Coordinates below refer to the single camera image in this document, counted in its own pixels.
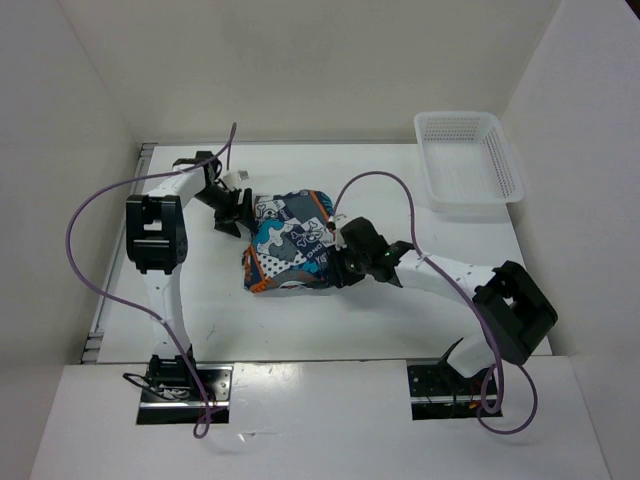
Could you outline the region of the colourful patterned shorts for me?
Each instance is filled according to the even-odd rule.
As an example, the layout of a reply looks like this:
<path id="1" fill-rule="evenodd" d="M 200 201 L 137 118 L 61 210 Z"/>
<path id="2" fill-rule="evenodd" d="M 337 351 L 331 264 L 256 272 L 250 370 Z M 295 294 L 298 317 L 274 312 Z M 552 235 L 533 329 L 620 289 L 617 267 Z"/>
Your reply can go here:
<path id="1" fill-rule="evenodd" d="M 334 214 L 329 196 L 318 190 L 258 196 L 256 230 L 243 254 L 244 288 L 253 294 L 277 289 L 326 289 Z"/>

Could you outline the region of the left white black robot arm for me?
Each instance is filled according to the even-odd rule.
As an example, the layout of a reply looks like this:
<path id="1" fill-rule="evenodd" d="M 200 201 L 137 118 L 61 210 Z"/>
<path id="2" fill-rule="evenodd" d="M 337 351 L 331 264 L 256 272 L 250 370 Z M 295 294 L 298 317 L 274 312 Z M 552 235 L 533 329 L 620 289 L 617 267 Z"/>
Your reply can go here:
<path id="1" fill-rule="evenodd" d="M 253 194 L 233 185 L 223 164 L 210 151 L 177 160 L 171 175 L 144 195 L 126 201 L 126 252 L 147 288 L 156 345 L 146 376 L 157 396 L 167 391 L 185 400 L 204 389 L 187 334 L 180 277 L 188 253 L 184 208 L 197 200 L 214 212 L 214 229 L 239 238 L 257 222 Z"/>

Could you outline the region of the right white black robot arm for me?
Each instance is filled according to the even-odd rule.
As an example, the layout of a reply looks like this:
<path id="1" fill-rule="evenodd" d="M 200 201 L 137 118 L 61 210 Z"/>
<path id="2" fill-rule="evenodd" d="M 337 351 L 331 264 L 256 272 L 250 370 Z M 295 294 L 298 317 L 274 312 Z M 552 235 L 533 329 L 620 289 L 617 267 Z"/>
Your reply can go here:
<path id="1" fill-rule="evenodd" d="M 441 357 L 438 378 L 450 393 L 464 391 L 497 359 L 524 365 L 558 321 L 555 308 L 516 262 L 489 267 L 420 254 L 409 242 L 388 243 L 363 217 L 337 215 L 328 226 L 334 234 L 329 278 L 335 287 L 370 276 L 470 306 L 480 315 L 481 332 L 456 341 Z"/>

